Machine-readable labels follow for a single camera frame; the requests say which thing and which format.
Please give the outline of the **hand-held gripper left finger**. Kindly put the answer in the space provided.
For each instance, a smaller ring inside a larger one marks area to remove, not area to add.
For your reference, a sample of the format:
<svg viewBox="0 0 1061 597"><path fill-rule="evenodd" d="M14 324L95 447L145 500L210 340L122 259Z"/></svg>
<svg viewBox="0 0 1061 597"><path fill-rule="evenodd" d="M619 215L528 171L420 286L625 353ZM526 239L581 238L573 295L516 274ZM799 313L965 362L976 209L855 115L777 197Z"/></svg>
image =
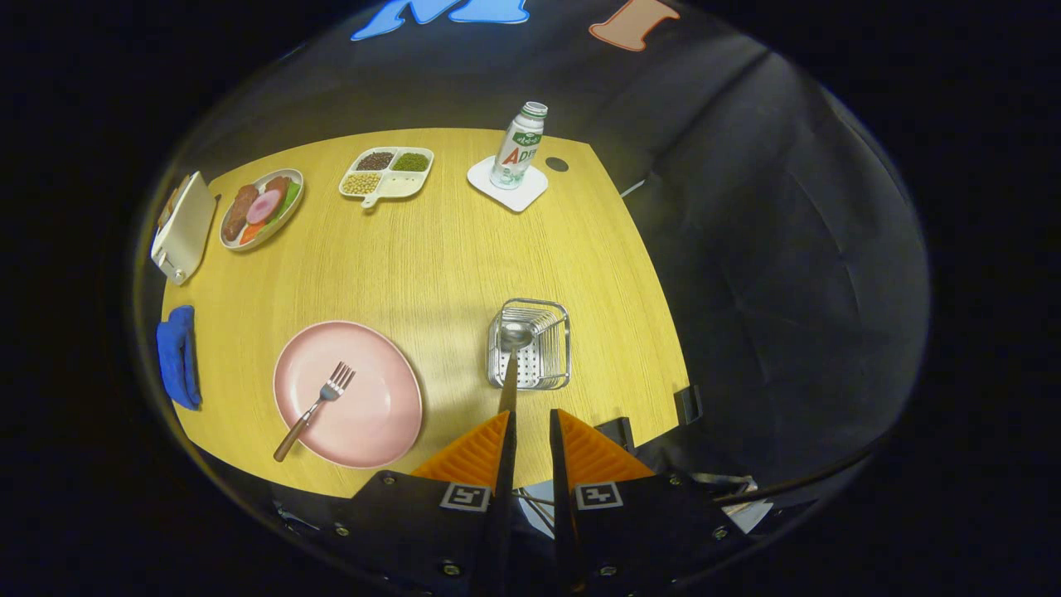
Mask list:
<svg viewBox="0 0 1061 597"><path fill-rule="evenodd" d="M386 596L503 596L515 456L515 412L497 412L416 471L380 471L340 501L332 544Z"/></svg>

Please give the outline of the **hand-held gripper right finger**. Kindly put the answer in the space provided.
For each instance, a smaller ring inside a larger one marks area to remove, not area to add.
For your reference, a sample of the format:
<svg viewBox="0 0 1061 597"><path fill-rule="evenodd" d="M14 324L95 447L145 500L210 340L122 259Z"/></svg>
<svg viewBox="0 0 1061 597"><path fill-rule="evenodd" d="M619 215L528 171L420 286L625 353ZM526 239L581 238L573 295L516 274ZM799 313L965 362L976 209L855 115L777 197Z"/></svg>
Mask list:
<svg viewBox="0 0 1061 597"><path fill-rule="evenodd" d="M751 547L685 473L653 473L601 431L550 412L562 596L678 596Z"/></svg>

